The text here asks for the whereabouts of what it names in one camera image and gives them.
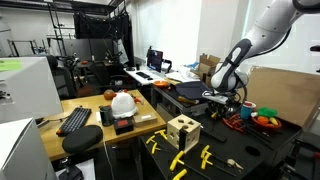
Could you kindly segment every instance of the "white hard hat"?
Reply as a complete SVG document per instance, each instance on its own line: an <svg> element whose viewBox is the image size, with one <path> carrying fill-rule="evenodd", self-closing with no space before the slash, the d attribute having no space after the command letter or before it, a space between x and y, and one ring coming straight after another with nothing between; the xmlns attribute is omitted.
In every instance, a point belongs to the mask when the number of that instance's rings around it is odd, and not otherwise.
<svg viewBox="0 0 320 180"><path fill-rule="evenodd" d="M117 93L111 102L112 115L115 119L133 116L138 108L130 96L125 92Z"/></svg>

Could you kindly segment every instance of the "white wall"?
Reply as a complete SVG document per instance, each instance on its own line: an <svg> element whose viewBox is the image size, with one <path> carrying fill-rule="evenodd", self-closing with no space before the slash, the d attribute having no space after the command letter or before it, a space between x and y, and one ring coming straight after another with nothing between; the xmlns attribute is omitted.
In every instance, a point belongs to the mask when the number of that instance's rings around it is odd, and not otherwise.
<svg viewBox="0 0 320 180"><path fill-rule="evenodd" d="M140 0L136 9L135 56L145 58L149 45L164 52L173 65L195 62L198 44L199 0Z"/></svg>
<svg viewBox="0 0 320 180"><path fill-rule="evenodd" d="M239 0L202 0L197 58L202 53L224 59L231 40Z"/></svg>
<svg viewBox="0 0 320 180"><path fill-rule="evenodd" d="M34 11L14 8L0 8L2 22L11 28L13 40L36 40L38 46L45 41L46 35L53 35L53 27L49 11ZM73 14L58 13L60 24L73 27ZM17 43L18 51L22 55L32 54L29 43Z"/></svg>
<svg viewBox="0 0 320 180"><path fill-rule="evenodd" d="M259 17L270 0L253 1L249 9L249 18L247 31ZM315 71L320 68L320 52L310 52L310 47L320 45L320 15L305 15L298 19L292 26L291 34L287 41L272 53L246 60L240 67L247 71L251 65L259 65L277 69L305 72L310 74L319 74Z"/></svg>

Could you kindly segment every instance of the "wooden cube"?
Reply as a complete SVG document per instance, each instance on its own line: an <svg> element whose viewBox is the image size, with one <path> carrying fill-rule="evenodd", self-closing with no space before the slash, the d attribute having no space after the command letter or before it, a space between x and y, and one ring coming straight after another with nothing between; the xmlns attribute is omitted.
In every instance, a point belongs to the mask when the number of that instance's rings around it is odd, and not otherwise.
<svg viewBox="0 0 320 180"><path fill-rule="evenodd" d="M200 123L185 116L180 115L167 124L168 142L179 151L187 153L199 142Z"/></svg>

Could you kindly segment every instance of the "cup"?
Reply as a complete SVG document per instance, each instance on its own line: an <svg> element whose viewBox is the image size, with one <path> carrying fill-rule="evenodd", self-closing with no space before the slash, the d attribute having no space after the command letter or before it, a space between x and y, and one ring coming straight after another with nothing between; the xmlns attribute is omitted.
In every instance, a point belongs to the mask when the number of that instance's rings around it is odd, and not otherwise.
<svg viewBox="0 0 320 180"><path fill-rule="evenodd" d="M243 121L249 120L251 117L251 113L255 107L256 107L256 105L254 103L252 103L250 101L245 101L241 107L240 118Z"/></svg>
<svg viewBox="0 0 320 180"><path fill-rule="evenodd" d="M113 115L112 115L111 107L101 106L100 107L100 116L101 116L101 122L102 122L103 126L113 125Z"/></svg>
<svg viewBox="0 0 320 180"><path fill-rule="evenodd" d="M136 64L137 71L140 70L140 64Z"/></svg>

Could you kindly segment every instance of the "orange bowl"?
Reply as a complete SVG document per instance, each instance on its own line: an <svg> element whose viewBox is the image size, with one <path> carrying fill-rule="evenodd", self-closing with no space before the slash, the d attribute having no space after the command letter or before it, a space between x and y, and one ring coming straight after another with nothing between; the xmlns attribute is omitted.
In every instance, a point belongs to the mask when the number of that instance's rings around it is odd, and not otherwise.
<svg viewBox="0 0 320 180"><path fill-rule="evenodd" d="M252 121L257 124L258 126L262 127L262 128L266 128L266 129L278 129L278 128L281 128L282 124L281 122L279 121L279 119L277 117L275 117L275 119L277 120L278 122L278 125L275 126L275 125L271 125L271 124L263 124L263 123L260 123L255 117L251 117Z"/></svg>
<svg viewBox="0 0 320 180"><path fill-rule="evenodd" d="M168 87L169 83L167 81L159 80L159 81L154 81L153 84L157 87Z"/></svg>

